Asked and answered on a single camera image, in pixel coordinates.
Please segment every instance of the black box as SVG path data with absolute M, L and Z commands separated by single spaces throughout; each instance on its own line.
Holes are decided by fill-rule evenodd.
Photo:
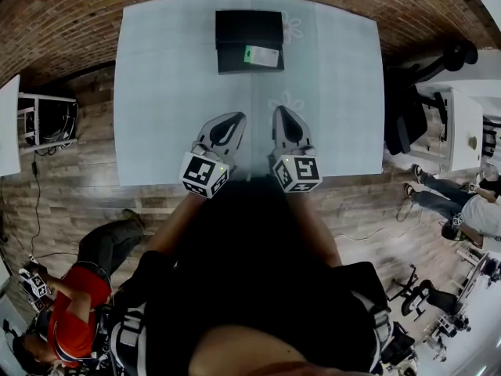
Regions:
M 282 13 L 257 10 L 216 11 L 218 73 L 283 71 Z M 277 67 L 244 61 L 247 46 L 279 52 Z

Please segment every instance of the person in red shirt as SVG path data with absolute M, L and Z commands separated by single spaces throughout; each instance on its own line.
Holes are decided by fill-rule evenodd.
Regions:
M 57 290 L 47 341 L 27 333 L 13 343 L 16 358 L 29 374 L 44 374 L 56 363 L 78 367 L 79 360 L 91 357 L 96 336 L 94 309 L 107 303 L 111 275 L 143 236 L 141 219 L 128 209 L 123 216 L 124 220 L 101 226 L 81 240 L 77 261 L 64 277 L 41 275 Z

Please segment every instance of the white shirt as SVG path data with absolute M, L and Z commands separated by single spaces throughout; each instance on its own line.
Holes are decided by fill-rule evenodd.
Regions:
M 467 226 L 484 236 L 482 249 L 501 252 L 501 205 L 491 204 L 480 195 L 472 197 L 461 211 Z

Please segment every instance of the black hair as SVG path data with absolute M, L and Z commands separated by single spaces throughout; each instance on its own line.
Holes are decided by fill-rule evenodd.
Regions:
M 25 334 L 14 338 L 13 354 L 25 372 L 35 376 L 43 376 L 50 370 L 52 365 L 49 363 L 40 363 L 34 360 L 31 352 L 24 348 L 24 336 Z

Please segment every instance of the green sticker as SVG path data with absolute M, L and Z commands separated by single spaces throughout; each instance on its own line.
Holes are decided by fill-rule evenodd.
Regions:
M 243 55 L 243 61 L 245 63 L 250 63 L 252 61 L 252 46 L 245 46 L 245 54 Z

